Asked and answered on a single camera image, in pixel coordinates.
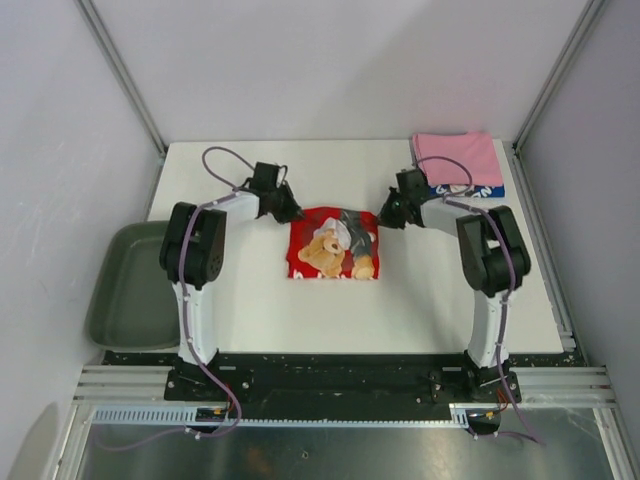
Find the blue printed t shirt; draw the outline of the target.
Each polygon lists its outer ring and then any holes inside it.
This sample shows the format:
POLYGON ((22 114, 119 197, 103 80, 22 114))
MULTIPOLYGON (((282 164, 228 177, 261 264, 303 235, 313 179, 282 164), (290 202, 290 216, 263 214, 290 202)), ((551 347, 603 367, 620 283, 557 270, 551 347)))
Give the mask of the blue printed t shirt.
POLYGON ((505 184, 495 153, 472 154, 462 160, 445 155, 414 155, 433 196, 504 198, 505 184))

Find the red t shirt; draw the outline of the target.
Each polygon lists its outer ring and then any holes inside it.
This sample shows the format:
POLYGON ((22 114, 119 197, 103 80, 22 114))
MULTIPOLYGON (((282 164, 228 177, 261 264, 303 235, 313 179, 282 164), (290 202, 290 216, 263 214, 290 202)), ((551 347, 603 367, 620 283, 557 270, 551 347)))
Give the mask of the red t shirt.
POLYGON ((316 207, 290 224, 286 254, 290 279, 379 278, 379 232, 375 215, 316 207))

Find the pink t shirt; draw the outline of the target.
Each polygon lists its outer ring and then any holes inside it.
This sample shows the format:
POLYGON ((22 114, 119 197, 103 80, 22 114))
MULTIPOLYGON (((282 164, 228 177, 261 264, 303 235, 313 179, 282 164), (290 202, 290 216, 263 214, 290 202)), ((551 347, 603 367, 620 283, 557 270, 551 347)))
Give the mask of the pink t shirt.
POLYGON ((430 186, 504 184, 493 138, 485 132, 459 135, 416 133, 412 146, 430 186))

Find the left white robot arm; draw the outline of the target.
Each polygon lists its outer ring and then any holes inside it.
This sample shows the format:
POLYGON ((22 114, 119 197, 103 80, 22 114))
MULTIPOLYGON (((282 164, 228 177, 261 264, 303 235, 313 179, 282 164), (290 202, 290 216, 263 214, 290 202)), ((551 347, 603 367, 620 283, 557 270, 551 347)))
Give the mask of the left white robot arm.
POLYGON ((287 182, 288 167, 259 162, 251 177, 232 192, 200 205, 174 205, 159 263, 172 285, 179 308, 179 357, 198 365, 186 377, 197 398, 214 397, 221 376, 208 364, 219 351, 213 307, 205 299, 222 272, 229 230, 270 215, 286 224, 303 216, 287 182))

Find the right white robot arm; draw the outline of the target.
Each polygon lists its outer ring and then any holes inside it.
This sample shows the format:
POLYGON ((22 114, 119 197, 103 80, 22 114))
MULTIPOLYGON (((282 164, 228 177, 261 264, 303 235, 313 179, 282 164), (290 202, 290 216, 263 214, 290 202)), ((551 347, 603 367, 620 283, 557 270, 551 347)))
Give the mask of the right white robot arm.
POLYGON ((378 215, 379 225, 408 225, 439 230, 455 237, 464 278, 474 291, 474 319, 466 356, 475 367, 461 376, 463 393, 484 401, 497 389, 490 369, 503 371, 509 303, 530 273, 531 258, 512 210, 500 205, 482 209, 452 196, 437 198, 419 169, 396 174, 397 185, 378 215))

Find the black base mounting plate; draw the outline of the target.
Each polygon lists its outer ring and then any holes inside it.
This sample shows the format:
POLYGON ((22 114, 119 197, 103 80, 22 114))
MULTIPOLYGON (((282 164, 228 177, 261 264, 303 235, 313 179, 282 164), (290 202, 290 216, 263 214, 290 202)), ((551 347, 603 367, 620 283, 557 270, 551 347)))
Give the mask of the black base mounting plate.
POLYGON ((458 354, 219 353, 205 370, 178 359, 165 399, 224 402, 244 413, 349 419, 416 418, 426 405, 492 408, 522 399, 515 372, 479 370, 458 354))

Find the dark green plastic bin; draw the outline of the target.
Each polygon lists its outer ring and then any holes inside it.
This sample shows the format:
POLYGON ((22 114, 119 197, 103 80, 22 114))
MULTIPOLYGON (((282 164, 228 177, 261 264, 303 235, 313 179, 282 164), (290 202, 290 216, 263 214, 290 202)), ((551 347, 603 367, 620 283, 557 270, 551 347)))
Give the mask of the dark green plastic bin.
POLYGON ((134 223, 112 238, 86 315, 86 333, 96 346, 146 352, 179 344, 176 297, 159 264, 167 225, 134 223))

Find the right aluminium table rail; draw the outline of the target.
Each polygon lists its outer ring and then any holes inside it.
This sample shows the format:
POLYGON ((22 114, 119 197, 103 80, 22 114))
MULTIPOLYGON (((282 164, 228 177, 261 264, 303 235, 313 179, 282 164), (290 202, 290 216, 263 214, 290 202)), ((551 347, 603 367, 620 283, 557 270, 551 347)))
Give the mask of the right aluminium table rail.
POLYGON ((514 149, 511 149, 510 151, 509 165, 513 174, 516 189, 518 190, 521 198, 521 205, 525 217, 527 218, 527 224, 536 250, 539 268, 551 302, 554 319, 558 326, 563 349, 566 352, 574 351, 578 347, 576 336, 568 308, 565 304, 564 294, 557 277, 542 218, 526 176, 523 162, 518 157, 514 149))

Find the left aluminium frame post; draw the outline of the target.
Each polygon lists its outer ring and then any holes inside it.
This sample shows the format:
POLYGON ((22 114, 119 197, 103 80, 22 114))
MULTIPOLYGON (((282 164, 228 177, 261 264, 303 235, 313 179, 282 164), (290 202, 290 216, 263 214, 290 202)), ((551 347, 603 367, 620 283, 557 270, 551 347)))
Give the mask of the left aluminium frame post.
POLYGON ((77 0, 75 4, 155 151, 164 158, 168 146, 98 8, 91 0, 77 0))

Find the aluminium frame post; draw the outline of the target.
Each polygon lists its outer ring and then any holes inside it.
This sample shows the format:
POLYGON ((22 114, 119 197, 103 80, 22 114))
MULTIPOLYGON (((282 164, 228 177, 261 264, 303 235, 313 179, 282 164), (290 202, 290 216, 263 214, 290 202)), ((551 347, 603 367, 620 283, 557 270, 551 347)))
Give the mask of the aluminium frame post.
POLYGON ((593 33, 600 18, 609 5, 607 0, 589 0, 586 2, 578 20, 572 28, 558 57, 556 58, 545 82, 537 95, 531 109, 515 136, 512 148, 519 152, 526 145, 534 127, 542 117, 554 95, 577 60, 581 50, 593 33))
POLYGON ((91 0, 77 0, 75 4, 155 151, 164 158, 168 146, 98 8, 91 0))

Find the right aluminium frame post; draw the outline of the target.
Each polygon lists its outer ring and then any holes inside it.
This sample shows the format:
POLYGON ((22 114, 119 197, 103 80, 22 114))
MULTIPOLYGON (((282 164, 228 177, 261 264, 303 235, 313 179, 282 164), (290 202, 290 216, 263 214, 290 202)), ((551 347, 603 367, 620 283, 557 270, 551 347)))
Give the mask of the right aluminium frame post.
POLYGON ((554 95, 577 60, 581 50, 593 33, 600 18, 609 5, 607 0, 589 0, 586 2, 578 20, 572 28, 558 57, 556 58, 545 82, 537 95, 531 109, 515 136, 512 148, 519 152, 526 145, 534 127, 542 117, 554 95))

